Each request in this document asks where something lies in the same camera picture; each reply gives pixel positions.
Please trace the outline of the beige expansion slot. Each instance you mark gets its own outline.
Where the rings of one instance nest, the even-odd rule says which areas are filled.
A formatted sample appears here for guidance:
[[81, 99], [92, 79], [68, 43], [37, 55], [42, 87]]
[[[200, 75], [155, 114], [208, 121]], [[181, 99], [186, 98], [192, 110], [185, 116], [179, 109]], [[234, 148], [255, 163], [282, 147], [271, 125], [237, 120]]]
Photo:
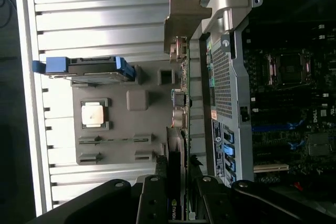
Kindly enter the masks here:
[[287, 164], [267, 164], [254, 166], [254, 174], [258, 173], [271, 173], [288, 171], [289, 165]]

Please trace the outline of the green RAM stick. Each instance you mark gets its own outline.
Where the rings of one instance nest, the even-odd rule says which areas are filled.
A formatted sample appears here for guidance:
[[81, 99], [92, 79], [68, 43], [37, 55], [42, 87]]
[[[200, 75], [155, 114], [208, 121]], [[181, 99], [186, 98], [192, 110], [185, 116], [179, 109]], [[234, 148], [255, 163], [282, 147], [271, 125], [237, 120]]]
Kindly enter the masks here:
[[106, 141], [79, 141], [79, 145], [89, 145], [89, 144], [93, 144], [93, 145], [98, 145], [98, 144], [151, 144], [151, 141], [149, 141], [149, 139], [144, 139], [144, 140], [109, 139]]

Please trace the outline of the black open PC case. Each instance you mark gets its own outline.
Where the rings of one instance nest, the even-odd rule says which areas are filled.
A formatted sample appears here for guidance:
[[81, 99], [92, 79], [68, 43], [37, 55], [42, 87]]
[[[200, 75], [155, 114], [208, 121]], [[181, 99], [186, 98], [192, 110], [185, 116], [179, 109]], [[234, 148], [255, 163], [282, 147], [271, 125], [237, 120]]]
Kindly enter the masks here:
[[205, 126], [212, 149], [208, 170], [231, 186], [255, 181], [249, 75], [242, 33], [249, 24], [336, 21], [336, 0], [209, 0], [200, 50]]

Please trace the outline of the grey parts rack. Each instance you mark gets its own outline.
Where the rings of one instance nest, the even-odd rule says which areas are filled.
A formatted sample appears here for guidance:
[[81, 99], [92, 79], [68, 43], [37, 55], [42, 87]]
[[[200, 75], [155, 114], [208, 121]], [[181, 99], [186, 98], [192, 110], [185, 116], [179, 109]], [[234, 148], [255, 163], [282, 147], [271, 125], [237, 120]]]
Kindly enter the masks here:
[[[180, 67], [167, 61], [134, 64], [134, 81], [73, 87], [76, 161], [79, 165], [152, 162], [163, 155], [172, 125], [171, 91], [180, 87]], [[83, 125], [84, 105], [103, 106], [101, 125]], [[144, 140], [151, 144], [79, 145], [79, 141]]]

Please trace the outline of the green motherboard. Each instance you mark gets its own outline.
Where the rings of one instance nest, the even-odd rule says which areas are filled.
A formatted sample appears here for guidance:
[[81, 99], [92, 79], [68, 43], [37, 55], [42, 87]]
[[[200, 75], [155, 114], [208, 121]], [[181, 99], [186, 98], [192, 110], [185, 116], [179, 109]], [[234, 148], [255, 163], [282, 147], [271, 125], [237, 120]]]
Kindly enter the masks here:
[[[288, 171], [255, 174], [255, 181], [301, 192], [331, 187], [336, 178], [336, 21], [252, 23], [242, 39], [251, 127], [305, 120], [295, 130], [252, 131], [254, 166], [289, 165]], [[282, 49], [311, 52], [309, 84], [278, 89], [266, 83], [264, 56]], [[329, 155], [308, 154], [308, 135], [313, 133], [328, 133]]]

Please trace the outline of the silver CPU chip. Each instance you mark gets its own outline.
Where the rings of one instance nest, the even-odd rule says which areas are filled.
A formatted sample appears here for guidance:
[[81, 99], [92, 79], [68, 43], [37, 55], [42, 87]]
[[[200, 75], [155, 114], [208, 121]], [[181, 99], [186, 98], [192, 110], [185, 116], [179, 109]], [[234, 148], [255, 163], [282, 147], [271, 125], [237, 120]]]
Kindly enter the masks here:
[[84, 105], [81, 108], [83, 125], [101, 125], [104, 122], [103, 106]]

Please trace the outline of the long blue expansion slot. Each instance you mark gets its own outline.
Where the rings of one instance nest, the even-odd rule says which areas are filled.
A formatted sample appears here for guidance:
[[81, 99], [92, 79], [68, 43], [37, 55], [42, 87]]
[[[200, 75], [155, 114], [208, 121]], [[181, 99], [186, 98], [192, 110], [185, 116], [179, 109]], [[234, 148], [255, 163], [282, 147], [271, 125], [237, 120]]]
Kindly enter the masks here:
[[253, 132], [290, 131], [290, 130], [295, 130], [303, 122], [304, 122], [304, 120], [300, 120], [298, 123], [286, 123], [286, 124], [272, 124], [272, 125], [253, 126], [251, 128], [251, 130]]

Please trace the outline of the chipset heat sink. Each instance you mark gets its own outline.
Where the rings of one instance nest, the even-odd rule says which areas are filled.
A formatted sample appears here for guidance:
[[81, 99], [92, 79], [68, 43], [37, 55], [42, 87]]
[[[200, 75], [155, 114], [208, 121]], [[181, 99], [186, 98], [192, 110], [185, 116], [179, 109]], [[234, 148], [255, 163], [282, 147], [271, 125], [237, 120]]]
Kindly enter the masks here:
[[308, 135], [308, 154], [310, 156], [327, 156], [330, 154], [328, 133], [313, 133]]

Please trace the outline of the hard disk with blue bracket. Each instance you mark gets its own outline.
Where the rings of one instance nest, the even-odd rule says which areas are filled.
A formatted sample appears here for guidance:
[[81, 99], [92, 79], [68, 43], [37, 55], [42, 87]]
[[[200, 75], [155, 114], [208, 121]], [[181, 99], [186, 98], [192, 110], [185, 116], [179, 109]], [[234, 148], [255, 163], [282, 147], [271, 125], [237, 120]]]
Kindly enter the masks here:
[[123, 57], [68, 58], [47, 57], [45, 62], [34, 60], [32, 70], [53, 79], [74, 83], [106, 84], [134, 81], [137, 72]]

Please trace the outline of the CPU socket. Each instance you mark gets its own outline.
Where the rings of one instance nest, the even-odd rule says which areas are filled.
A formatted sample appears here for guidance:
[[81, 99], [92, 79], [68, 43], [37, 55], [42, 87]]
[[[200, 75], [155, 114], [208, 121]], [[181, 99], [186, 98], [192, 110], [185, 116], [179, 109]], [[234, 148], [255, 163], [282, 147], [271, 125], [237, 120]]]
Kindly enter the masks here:
[[276, 50], [267, 53], [266, 83], [271, 87], [291, 88], [311, 82], [311, 52], [306, 49]]

